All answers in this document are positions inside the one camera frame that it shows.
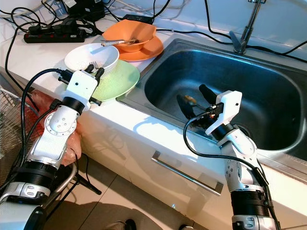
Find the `sink basin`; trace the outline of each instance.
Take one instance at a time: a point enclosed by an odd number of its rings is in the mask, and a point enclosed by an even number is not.
[[[216,94],[242,92],[233,124],[255,141],[262,156],[307,176],[306,71],[175,39],[118,100],[183,127],[187,119],[176,96],[189,95],[209,107],[198,90],[201,84]]]

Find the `drawer handle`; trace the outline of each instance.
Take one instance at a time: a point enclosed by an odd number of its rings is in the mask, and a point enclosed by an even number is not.
[[[207,190],[207,191],[209,191],[209,192],[211,192],[211,193],[213,193],[213,194],[215,194],[217,196],[221,195],[221,192],[222,192],[222,189],[223,189],[223,186],[224,186],[222,183],[217,182],[215,188],[212,188],[211,186],[206,185],[203,182],[201,182],[201,181],[199,181],[199,180],[197,180],[197,179],[195,179],[195,178],[185,174],[184,172],[182,172],[182,171],[180,171],[180,170],[170,166],[169,164],[166,164],[165,162],[159,160],[158,158],[159,158],[160,154],[161,153],[158,152],[158,151],[154,152],[153,157],[152,157],[152,161],[154,161],[155,163],[157,163],[157,164],[159,164],[159,165],[161,165],[161,166],[163,166],[163,167],[173,171],[174,173],[178,174],[179,176],[182,176],[182,177],[186,178],[187,180],[197,184],[198,186],[202,187],[203,189],[205,189],[205,190]]]

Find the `robotic arm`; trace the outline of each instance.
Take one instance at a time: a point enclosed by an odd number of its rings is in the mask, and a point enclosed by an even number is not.
[[[95,77],[94,66],[74,73],[64,71],[60,81],[68,84],[58,109],[45,119],[43,135],[36,141],[25,163],[0,197],[0,229],[42,229],[46,215],[42,205],[50,195],[50,187],[66,150],[66,142],[76,129],[76,119],[90,109],[92,94],[104,73]]]
[[[226,159],[225,177],[231,193],[233,230],[279,230],[279,223],[269,215],[270,211],[275,217],[268,183],[259,170],[261,166],[257,161],[257,147],[240,129],[230,124],[239,112],[242,93],[226,91],[216,96],[205,85],[200,86],[200,91],[213,106],[199,116],[193,113],[187,101],[189,97],[178,95],[177,101],[183,114],[190,121],[195,121],[194,125],[204,128],[207,135],[215,137],[222,155],[202,154],[187,141],[186,145],[199,156]]]

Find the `tiled floor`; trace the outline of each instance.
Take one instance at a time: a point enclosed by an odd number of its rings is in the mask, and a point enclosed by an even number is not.
[[[80,175],[85,178],[86,158],[82,157],[79,164]],[[91,159],[88,174],[91,183],[102,194],[96,195],[82,185],[76,186],[47,221],[44,230],[103,230],[114,221],[127,219],[135,220],[138,230],[178,230],[182,224],[194,224],[192,220]]]

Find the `orange bowl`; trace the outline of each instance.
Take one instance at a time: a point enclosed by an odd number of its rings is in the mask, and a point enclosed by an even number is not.
[[[135,44],[116,44],[116,48],[125,52],[133,53],[143,48],[144,44],[153,38],[156,27],[147,23],[137,21],[123,20],[109,27],[104,33],[105,40],[130,40],[138,39]]]

